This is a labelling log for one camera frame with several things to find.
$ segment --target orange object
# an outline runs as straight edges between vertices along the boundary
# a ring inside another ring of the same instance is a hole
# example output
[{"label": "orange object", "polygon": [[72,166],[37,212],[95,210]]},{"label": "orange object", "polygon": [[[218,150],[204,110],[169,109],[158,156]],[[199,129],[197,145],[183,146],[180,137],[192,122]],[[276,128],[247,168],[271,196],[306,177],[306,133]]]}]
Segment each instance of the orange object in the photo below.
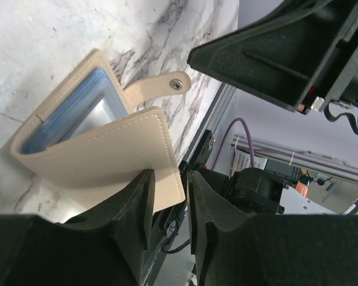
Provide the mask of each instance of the orange object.
[{"label": "orange object", "polygon": [[305,198],[308,197],[308,186],[304,185],[301,182],[298,182],[295,187],[296,191],[298,191],[301,195],[303,195]]}]

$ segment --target white marble table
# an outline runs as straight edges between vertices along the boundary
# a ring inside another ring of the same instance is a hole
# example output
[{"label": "white marble table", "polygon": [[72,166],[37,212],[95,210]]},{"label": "white marble table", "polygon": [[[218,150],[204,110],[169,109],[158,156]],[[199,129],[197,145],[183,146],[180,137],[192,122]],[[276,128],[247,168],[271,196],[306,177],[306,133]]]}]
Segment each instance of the white marble table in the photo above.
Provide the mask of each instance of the white marble table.
[{"label": "white marble table", "polygon": [[0,1],[0,213],[61,221],[83,211],[11,158],[7,142],[94,48],[106,53],[123,86],[173,70],[190,75],[185,95],[138,108],[163,108],[179,162],[220,85],[190,69],[188,54],[234,30],[238,10],[238,0]]}]

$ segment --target marble countertop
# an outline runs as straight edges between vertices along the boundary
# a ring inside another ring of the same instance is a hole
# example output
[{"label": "marble countertop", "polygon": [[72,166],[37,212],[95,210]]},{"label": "marble countertop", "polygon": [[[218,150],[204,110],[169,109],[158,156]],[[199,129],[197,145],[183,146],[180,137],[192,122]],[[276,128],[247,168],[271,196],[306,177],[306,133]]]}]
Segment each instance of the marble countertop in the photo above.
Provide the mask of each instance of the marble countertop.
[{"label": "marble countertop", "polygon": [[122,86],[173,70],[189,74],[186,94],[138,107],[164,110],[180,162],[220,86],[192,70],[188,54],[236,29],[238,11],[238,0],[0,1],[0,213],[62,221],[83,211],[16,162],[8,140],[94,48],[106,53]]}]

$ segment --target marble surface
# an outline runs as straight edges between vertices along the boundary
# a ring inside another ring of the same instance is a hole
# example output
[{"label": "marble surface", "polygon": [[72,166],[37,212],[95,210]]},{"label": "marble surface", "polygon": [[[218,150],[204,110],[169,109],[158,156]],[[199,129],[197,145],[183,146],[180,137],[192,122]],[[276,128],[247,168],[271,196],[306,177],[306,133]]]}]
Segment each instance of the marble surface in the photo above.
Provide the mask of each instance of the marble surface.
[{"label": "marble surface", "polygon": [[83,211],[8,154],[8,140],[92,49],[102,49],[122,86],[184,70],[184,95],[160,106],[179,162],[220,85],[186,64],[192,48],[237,27],[238,0],[0,1],[0,212],[39,213],[53,221]]}]

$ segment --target beige leather pouch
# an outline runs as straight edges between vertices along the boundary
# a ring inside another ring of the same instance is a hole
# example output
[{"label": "beige leather pouch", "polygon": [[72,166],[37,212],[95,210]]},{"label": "beige leather pouch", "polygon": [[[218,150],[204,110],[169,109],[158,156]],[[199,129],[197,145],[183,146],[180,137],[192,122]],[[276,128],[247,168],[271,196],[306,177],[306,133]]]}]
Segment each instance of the beige leather pouch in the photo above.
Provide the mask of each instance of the beige leather pouch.
[{"label": "beige leather pouch", "polygon": [[[93,51],[37,108],[17,131],[11,154],[85,208],[91,208],[125,187],[143,169],[156,176],[154,212],[185,199],[164,112],[152,107],[45,151],[22,154],[21,146],[95,68],[107,71],[129,113],[145,100],[189,90],[181,71],[138,80],[123,90],[101,51]],[[175,90],[170,82],[183,84]]]}]

